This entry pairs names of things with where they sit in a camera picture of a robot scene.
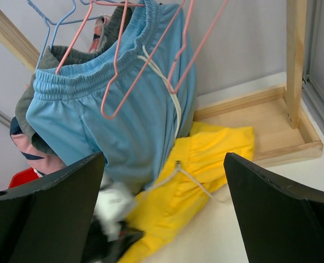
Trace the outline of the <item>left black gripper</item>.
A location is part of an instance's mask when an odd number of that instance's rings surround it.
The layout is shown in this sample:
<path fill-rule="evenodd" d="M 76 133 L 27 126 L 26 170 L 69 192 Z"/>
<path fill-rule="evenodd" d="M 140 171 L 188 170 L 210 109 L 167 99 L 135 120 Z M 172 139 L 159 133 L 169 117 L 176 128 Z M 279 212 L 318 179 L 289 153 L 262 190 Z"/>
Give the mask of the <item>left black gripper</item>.
<path fill-rule="evenodd" d="M 128 249 L 143 238 L 144 232 L 120 221 L 119 236 L 108 240 L 97 218 L 93 218 L 88 231 L 81 262 L 118 262 Z"/>

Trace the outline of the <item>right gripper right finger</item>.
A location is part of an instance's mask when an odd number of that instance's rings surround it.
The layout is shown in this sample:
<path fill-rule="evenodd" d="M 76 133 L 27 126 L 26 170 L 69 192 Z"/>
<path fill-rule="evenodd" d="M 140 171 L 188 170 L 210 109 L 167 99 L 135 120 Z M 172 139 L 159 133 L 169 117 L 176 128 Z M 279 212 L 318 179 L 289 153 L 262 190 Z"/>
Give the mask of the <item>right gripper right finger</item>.
<path fill-rule="evenodd" d="M 324 262 L 324 192 L 227 153 L 224 169 L 249 262 Z"/>

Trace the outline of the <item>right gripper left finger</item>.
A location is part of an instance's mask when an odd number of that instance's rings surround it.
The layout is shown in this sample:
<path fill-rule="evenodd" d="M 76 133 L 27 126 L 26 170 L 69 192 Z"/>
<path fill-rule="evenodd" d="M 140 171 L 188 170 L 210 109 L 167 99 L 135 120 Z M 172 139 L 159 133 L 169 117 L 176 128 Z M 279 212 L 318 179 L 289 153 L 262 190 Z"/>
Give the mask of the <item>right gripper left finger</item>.
<path fill-rule="evenodd" d="M 0 262 L 80 262 L 104 166 L 94 153 L 0 191 Z"/>

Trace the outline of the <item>pink shark-print shorts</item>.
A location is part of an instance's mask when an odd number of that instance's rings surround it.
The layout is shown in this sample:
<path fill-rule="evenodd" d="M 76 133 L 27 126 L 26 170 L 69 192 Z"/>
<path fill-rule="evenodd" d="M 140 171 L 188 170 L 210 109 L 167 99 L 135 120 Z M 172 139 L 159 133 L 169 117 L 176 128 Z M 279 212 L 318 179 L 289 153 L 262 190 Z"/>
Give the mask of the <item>pink shark-print shorts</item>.
<path fill-rule="evenodd" d="M 110 15 L 101 15 L 96 19 L 89 51 L 85 53 L 72 49 L 64 64 L 83 64 L 103 53 L 106 41 L 105 26 L 109 24 L 110 20 Z M 26 86 L 26 90 L 16 104 L 15 116 L 10 124 L 10 137 L 28 164 L 39 176 L 43 176 L 58 171 L 66 165 L 26 120 L 26 112 L 34 96 L 33 82 L 35 79 L 36 75 L 32 75 L 29 85 Z"/>

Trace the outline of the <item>yellow shorts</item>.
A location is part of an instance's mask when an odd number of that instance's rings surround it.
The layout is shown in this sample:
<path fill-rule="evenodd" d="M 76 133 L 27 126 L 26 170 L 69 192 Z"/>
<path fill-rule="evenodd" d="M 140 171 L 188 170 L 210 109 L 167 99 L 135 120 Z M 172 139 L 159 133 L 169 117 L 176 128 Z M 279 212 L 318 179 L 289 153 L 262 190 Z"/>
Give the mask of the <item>yellow shorts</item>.
<path fill-rule="evenodd" d="M 120 262 L 142 262 L 172 242 L 212 193 L 227 183 L 223 165 L 226 154 L 233 152 L 251 161 L 254 142 L 252 127 L 194 122 L 190 135 L 175 141 L 152 187 L 136 196 L 138 205 L 127 222 L 144 235 Z"/>

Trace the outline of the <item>light blue shorts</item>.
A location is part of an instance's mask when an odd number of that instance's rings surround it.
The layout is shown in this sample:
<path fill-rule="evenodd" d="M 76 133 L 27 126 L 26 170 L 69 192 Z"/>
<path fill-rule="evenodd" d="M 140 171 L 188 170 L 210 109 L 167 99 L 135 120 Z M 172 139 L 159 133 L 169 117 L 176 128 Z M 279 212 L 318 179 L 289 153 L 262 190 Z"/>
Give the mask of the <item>light blue shorts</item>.
<path fill-rule="evenodd" d="M 36 72 L 26 120 L 66 165 L 101 151 L 105 176 L 140 192 L 192 126 L 196 68 L 184 24 L 178 4 L 142 1 L 107 51 Z"/>

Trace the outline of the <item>grey shorts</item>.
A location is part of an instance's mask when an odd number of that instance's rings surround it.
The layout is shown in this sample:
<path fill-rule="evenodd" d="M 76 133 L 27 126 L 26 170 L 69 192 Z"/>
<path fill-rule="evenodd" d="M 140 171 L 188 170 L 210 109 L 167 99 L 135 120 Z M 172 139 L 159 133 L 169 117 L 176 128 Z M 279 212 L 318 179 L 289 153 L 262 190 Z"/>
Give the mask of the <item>grey shorts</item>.
<path fill-rule="evenodd" d="M 143 8 L 116 7 L 96 35 L 96 52 L 46 49 L 14 118 L 35 149 L 66 164 L 96 152 L 118 158 L 132 149 L 127 117 L 110 123 L 101 112 L 114 113 L 132 84 L 144 18 Z"/>

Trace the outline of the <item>pink wire hanger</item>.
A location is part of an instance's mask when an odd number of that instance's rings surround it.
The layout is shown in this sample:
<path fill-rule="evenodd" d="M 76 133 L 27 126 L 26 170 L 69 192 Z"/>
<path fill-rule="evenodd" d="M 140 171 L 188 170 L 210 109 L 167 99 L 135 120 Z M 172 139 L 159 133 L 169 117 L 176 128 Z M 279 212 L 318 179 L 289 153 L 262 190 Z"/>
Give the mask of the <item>pink wire hanger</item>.
<path fill-rule="evenodd" d="M 115 51 L 115 59 L 117 59 L 118 53 L 119 53 L 119 47 L 120 47 L 120 42 L 121 42 L 121 38 L 122 38 L 122 34 L 123 34 L 123 30 L 124 30 L 124 24 L 125 24 L 125 18 L 126 18 L 126 13 L 128 10 L 128 7 L 145 7 L 144 4 L 138 4 L 138 3 L 130 3 L 129 1 L 125 1 L 124 3 L 118 3 L 118 2 L 110 2 L 110 1 L 94 1 L 95 4 L 97 5 L 102 5 L 102 6 L 115 6 L 115 7 L 124 7 L 123 9 L 123 17 L 121 19 L 121 24 L 120 24 L 120 31 L 119 31 L 119 35 L 118 35 L 118 44 L 116 47 L 116 51 Z M 65 54 L 62 57 L 62 60 L 60 61 L 55 74 L 58 75 L 60 73 L 61 67 L 63 66 L 64 62 L 66 61 L 70 51 L 72 50 L 74 44 L 76 43 L 80 33 L 82 32 L 87 20 L 89 19 L 89 16 L 92 12 L 93 9 L 93 3 L 92 1 L 89 1 L 89 10 L 86 14 L 86 16 L 84 17 L 84 20 L 82 21 L 80 28 L 78 29 L 76 35 L 74 36 L 71 44 L 68 46 Z"/>
<path fill-rule="evenodd" d="M 180 11 L 182 10 L 184 4 L 186 1 L 182 1 L 181 4 L 179 5 L 178 9 L 176 10 L 175 14 L 173 15 L 172 19 L 170 20 L 169 24 L 167 25 L 166 29 L 164 30 L 163 34 L 161 35 L 161 37 L 159 38 L 157 44 L 155 45 L 154 49 L 152 50 L 152 52 L 150 53 L 149 57 L 146 59 L 144 65 L 142 66 L 142 68 L 140 69 L 138 75 L 136 76 L 136 78 L 134 79 L 132 85 L 130 86 L 130 88 L 128 89 L 127 93 L 124 95 L 122 101 L 119 103 L 118 107 L 116 108 L 116 110 L 113 112 L 112 115 L 107 115 L 105 113 L 105 103 L 107 100 L 107 96 L 108 93 L 110 91 L 111 85 L 114 83 L 114 81 L 118 78 L 119 72 L 118 72 L 118 66 L 117 66 L 117 60 L 118 60 L 118 56 L 117 59 L 115 59 L 115 55 L 114 55 L 114 61 L 113 61 L 113 66 L 114 66 L 114 76 L 112 77 L 112 79 L 108 82 L 107 84 L 107 88 L 106 91 L 103 95 L 103 99 L 102 99 L 102 103 L 101 103 L 101 114 L 104 116 L 104 118 L 106 119 L 113 119 L 116 117 L 116 115 L 118 114 L 118 112 L 120 111 L 120 109 L 122 108 L 124 102 L 127 100 L 128 96 L 130 95 L 130 93 L 132 92 L 132 90 L 134 89 L 135 85 L 137 84 L 138 80 L 140 79 L 141 75 L 143 74 L 143 72 L 145 71 L 146 67 L 148 66 L 149 62 L 152 60 L 155 52 L 157 51 L 157 49 L 159 48 L 161 42 L 163 41 L 163 39 L 165 38 L 168 30 L 171 28 L 173 22 L 175 21 L 177 15 L 180 13 Z"/>
<path fill-rule="evenodd" d="M 209 38 L 213 28 L 215 27 L 217 21 L 219 20 L 220 16 L 222 15 L 223 11 L 226 8 L 226 5 L 228 3 L 228 0 L 225 0 L 221 6 L 221 8 L 219 9 L 218 13 L 216 14 L 214 20 L 212 21 L 210 27 L 207 29 L 203 39 L 201 40 L 200 44 L 198 45 L 198 47 L 196 48 L 196 51 L 194 52 L 190 62 L 188 63 L 186 69 L 184 70 L 184 72 L 182 73 L 182 76 L 179 78 L 178 83 L 173 87 L 170 83 L 171 81 L 171 77 L 173 76 L 173 73 L 175 71 L 176 68 L 176 62 L 177 60 L 180 58 L 181 54 L 184 52 L 184 50 L 187 47 L 187 33 L 188 33 L 188 27 L 189 27 L 189 23 L 190 23 L 190 19 L 192 17 L 192 12 L 193 12 L 193 8 L 194 8 L 194 1 L 190 2 L 189 5 L 189 9 L 188 9 L 188 14 L 187 14 L 187 18 L 184 24 L 184 30 L 183 30 L 183 45 L 181 46 L 181 48 L 179 49 L 179 51 L 177 52 L 175 59 L 172 63 L 170 72 L 168 74 L 168 85 L 167 85 L 167 89 L 169 91 L 170 94 L 177 94 L 178 90 L 181 87 L 181 84 L 183 83 L 183 81 L 185 80 L 185 78 L 187 77 L 190 69 L 192 68 L 194 62 L 196 61 L 199 53 L 201 52 L 203 46 L 205 45 L 207 39 Z"/>

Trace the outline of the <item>blue wire hanger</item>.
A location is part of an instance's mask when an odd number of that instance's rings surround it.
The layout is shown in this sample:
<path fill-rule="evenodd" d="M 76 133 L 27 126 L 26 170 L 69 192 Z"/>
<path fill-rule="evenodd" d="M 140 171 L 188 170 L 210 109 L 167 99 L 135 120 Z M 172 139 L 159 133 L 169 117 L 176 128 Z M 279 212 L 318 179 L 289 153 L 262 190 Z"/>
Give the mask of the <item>blue wire hanger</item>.
<path fill-rule="evenodd" d="M 52 47 L 54 45 L 55 42 L 55 38 L 56 35 L 58 33 L 58 30 L 61 26 L 65 26 L 65 25 L 71 25 L 71 24 L 79 24 L 80 22 L 83 22 L 83 20 L 72 20 L 69 21 L 67 20 L 69 16 L 71 16 L 77 9 L 77 4 L 76 1 L 72 1 L 72 8 L 71 10 L 66 13 L 59 21 L 57 22 L 53 22 L 50 18 L 48 18 L 36 5 L 33 1 L 31 0 L 27 0 L 27 4 L 42 18 L 43 22 L 45 23 L 46 27 L 47 27 L 47 33 L 45 35 L 44 38 L 44 43 L 42 46 L 42 49 L 39 53 L 39 57 L 35 66 L 35 70 L 39 69 L 39 64 L 41 61 L 41 58 L 43 57 L 44 53 L 45 53 L 45 49 L 48 45 L 49 42 L 49 38 L 50 38 L 50 33 L 53 30 L 53 34 L 51 37 L 51 41 L 50 41 L 50 47 Z"/>

